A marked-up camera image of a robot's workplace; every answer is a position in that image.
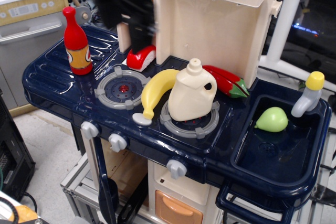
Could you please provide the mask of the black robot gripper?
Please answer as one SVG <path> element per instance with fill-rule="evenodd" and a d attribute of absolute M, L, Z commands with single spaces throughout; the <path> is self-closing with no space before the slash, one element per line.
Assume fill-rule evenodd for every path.
<path fill-rule="evenodd" d="M 122 22 L 123 15 L 136 19 L 128 22 L 133 54 L 152 45 L 155 34 L 152 0 L 95 0 L 95 4 L 107 28 Z"/>

